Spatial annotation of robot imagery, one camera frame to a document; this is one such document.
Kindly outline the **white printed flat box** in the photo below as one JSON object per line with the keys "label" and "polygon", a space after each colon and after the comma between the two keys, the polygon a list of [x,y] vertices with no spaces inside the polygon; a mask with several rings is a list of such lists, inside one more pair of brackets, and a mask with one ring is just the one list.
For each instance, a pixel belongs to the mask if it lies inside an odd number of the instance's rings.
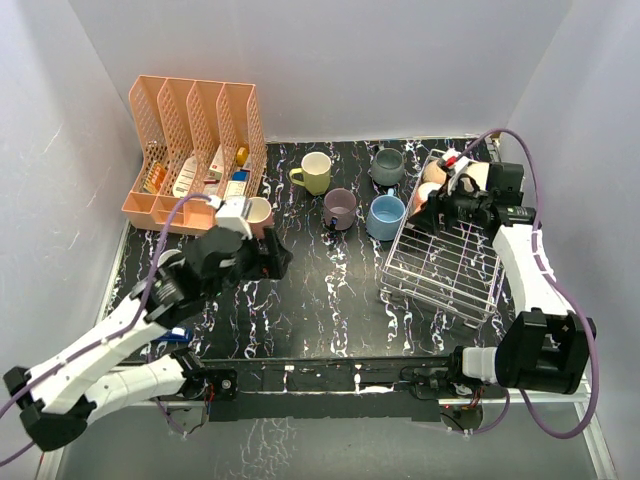
{"label": "white printed flat box", "polygon": [[244,196],[246,194],[247,182],[231,180],[227,183],[223,199],[228,200],[234,196]]}

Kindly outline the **yellow-green ceramic mug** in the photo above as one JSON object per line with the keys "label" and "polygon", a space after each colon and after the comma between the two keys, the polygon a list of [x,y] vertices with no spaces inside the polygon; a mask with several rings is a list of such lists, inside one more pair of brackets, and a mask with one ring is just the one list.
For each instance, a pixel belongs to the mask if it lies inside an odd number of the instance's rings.
{"label": "yellow-green ceramic mug", "polygon": [[322,152],[310,152],[301,160],[299,168],[289,172],[289,180],[304,187],[311,195],[319,196],[327,192],[331,180],[331,158]]}

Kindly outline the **tan glazed round mug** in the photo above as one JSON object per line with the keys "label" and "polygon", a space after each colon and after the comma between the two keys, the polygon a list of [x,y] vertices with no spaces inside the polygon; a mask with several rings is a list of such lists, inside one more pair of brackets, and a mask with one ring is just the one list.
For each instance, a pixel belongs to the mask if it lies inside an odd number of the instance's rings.
{"label": "tan glazed round mug", "polygon": [[443,170],[437,161],[430,161],[422,173],[423,183],[436,183],[443,185],[447,181],[447,173]]}

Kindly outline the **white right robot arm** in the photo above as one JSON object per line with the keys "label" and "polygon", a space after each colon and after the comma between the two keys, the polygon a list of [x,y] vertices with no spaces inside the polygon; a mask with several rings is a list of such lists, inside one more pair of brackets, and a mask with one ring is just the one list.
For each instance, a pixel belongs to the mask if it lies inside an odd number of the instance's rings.
{"label": "white right robot arm", "polygon": [[476,162],[453,156],[427,163],[409,221],[428,233],[469,222],[480,227],[498,255],[516,318],[496,347],[458,347],[445,378],[466,397],[481,383],[572,394],[589,359],[596,329],[549,283],[536,211],[522,204],[520,164]]}

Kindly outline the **light blue ceramic mug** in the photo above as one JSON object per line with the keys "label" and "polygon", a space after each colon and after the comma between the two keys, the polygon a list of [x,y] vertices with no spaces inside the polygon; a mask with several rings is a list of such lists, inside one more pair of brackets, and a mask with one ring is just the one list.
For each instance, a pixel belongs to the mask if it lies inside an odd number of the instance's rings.
{"label": "light blue ceramic mug", "polygon": [[376,240],[392,241],[400,228],[405,213],[405,204],[396,195],[395,190],[390,188],[385,194],[377,196],[371,202],[366,220],[366,231]]}

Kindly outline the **white labelled box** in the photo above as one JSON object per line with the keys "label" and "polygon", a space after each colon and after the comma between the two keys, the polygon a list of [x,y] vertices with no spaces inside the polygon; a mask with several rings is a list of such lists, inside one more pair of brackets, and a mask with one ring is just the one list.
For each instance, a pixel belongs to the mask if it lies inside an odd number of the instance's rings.
{"label": "white labelled box", "polygon": [[198,161],[194,155],[187,158],[173,184],[172,194],[176,198],[185,197],[196,178],[198,170]]}

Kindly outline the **dark grey round mug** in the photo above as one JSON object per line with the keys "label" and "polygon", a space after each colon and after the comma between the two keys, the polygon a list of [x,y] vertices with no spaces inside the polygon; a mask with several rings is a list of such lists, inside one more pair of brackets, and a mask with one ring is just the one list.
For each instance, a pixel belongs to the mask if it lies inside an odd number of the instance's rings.
{"label": "dark grey round mug", "polygon": [[390,187],[399,184],[405,174],[405,159],[401,152],[393,148],[383,148],[376,152],[370,170],[374,183]]}

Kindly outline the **purple ceramic mug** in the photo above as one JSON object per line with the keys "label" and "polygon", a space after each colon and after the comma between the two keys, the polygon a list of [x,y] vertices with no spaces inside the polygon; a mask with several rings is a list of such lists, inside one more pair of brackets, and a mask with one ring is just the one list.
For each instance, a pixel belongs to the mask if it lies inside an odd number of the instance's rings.
{"label": "purple ceramic mug", "polygon": [[334,188],[326,193],[323,203],[323,220],[331,231],[348,230],[356,217],[355,195],[344,188]]}

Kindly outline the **blue stapler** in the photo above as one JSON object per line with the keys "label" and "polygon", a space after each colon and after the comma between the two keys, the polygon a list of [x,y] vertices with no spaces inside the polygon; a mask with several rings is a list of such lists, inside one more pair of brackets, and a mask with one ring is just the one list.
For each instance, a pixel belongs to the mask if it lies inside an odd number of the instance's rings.
{"label": "blue stapler", "polygon": [[193,331],[185,327],[175,327],[153,340],[154,343],[168,342],[188,344],[193,338]]}

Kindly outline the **green-inside mushroom pattern mug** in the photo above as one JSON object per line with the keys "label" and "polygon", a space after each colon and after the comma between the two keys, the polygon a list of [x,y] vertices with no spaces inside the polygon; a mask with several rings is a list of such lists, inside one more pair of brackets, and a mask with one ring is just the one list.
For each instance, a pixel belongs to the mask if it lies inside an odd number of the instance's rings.
{"label": "green-inside mushroom pattern mug", "polygon": [[491,166],[489,162],[472,162],[467,166],[465,174],[475,181],[480,190],[485,190]]}

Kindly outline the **orange red packet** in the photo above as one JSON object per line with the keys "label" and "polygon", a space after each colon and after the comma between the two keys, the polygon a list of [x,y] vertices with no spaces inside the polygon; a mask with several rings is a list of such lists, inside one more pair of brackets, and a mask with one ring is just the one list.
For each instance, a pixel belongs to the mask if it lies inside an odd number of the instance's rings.
{"label": "orange red packet", "polygon": [[166,175],[167,169],[159,162],[154,161],[144,178],[142,190],[146,193],[157,195],[161,191]]}

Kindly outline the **pink plastic file organizer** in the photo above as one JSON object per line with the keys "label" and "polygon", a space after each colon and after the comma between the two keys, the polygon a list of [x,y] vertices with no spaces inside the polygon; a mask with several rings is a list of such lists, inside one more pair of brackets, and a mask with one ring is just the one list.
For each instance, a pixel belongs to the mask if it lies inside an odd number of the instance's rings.
{"label": "pink plastic file organizer", "polygon": [[[246,169],[251,175],[245,195],[257,194],[267,148],[255,85],[141,75],[129,91],[129,102],[143,154],[142,167],[122,207],[133,227],[151,231],[167,227],[172,233],[199,235],[215,225],[214,210],[203,200],[190,200],[176,214],[171,212],[181,199],[173,196],[173,184],[192,155],[198,170],[189,193],[223,196],[232,174]],[[206,181],[220,146],[224,175],[219,182]],[[243,167],[235,161],[240,146],[249,150]],[[154,161],[167,169],[157,195],[142,190]]]}

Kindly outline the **white red medicine box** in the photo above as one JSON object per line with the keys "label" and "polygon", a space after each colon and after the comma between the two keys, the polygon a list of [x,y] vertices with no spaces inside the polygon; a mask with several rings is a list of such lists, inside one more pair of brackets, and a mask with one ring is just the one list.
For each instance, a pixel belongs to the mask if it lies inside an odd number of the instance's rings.
{"label": "white red medicine box", "polygon": [[205,180],[209,182],[219,182],[225,172],[225,160],[224,160],[224,152],[223,147],[220,146],[208,167],[207,174],[205,176]]}

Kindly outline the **light pink mug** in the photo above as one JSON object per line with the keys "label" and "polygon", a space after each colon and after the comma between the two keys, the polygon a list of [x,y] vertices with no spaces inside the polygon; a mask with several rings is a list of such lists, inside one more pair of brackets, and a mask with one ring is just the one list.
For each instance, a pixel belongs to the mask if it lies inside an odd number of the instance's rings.
{"label": "light pink mug", "polygon": [[418,212],[421,206],[428,200],[429,194],[433,191],[438,192],[440,188],[441,184],[436,182],[422,183],[413,196],[413,212]]}

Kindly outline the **pink mug white inside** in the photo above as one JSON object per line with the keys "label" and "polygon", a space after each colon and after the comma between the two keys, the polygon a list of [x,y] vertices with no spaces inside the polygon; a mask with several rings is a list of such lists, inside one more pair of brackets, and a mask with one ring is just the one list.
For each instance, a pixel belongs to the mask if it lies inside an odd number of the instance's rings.
{"label": "pink mug white inside", "polygon": [[273,211],[270,202],[263,197],[251,197],[247,222],[257,239],[265,238],[265,229],[274,226]]}

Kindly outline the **black front mounting rail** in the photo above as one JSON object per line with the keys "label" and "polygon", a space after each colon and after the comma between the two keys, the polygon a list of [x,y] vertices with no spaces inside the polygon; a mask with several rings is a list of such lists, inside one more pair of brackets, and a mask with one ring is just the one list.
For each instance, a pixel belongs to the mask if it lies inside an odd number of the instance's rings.
{"label": "black front mounting rail", "polygon": [[409,418],[437,422],[441,410],[480,407],[506,395],[455,380],[446,356],[217,359],[195,369],[169,401],[198,402],[211,422],[262,418]]}

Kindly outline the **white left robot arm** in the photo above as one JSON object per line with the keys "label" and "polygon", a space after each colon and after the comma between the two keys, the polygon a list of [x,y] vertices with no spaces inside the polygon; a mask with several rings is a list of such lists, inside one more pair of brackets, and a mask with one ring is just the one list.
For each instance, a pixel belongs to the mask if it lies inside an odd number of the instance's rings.
{"label": "white left robot arm", "polygon": [[139,401],[200,396],[207,383],[205,369],[185,347],[139,367],[114,368],[224,290],[243,281],[282,279],[292,259],[271,227],[261,240],[214,227],[183,249],[161,252],[148,276],[105,320],[49,360],[4,374],[32,444],[54,451],[96,420]]}

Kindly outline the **yellow small bottle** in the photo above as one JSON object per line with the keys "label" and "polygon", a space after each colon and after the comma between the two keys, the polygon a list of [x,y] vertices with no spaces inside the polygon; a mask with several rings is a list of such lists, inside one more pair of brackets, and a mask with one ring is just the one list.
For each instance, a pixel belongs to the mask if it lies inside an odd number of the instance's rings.
{"label": "yellow small bottle", "polygon": [[248,161],[249,150],[246,146],[240,146],[235,154],[235,161],[239,167],[243,167]]}

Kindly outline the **small white cup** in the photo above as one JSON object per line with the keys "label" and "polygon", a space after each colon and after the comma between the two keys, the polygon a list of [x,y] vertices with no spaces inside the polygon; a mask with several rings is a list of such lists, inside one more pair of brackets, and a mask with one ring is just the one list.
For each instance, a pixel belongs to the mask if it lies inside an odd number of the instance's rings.
{"label": "small white cup", "polygon": [[169,250],[165,250],[158,259],[158,264],[162,265],[164,262],[166,262],[168,259],[170,259],[173,255],[179,254],[180,250],[179,249],[169,249]]}

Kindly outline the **blue white small box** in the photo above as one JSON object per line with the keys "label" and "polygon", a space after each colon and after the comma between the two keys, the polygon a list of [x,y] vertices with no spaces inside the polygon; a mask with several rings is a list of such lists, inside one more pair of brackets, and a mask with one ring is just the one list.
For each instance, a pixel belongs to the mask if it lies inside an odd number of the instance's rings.
{"label": "blue white small box", "polygon": [[231,180],[234,182],[248,182],[250,179],[251,172],[246,169],[239,169],[234,172],[231,176]]}

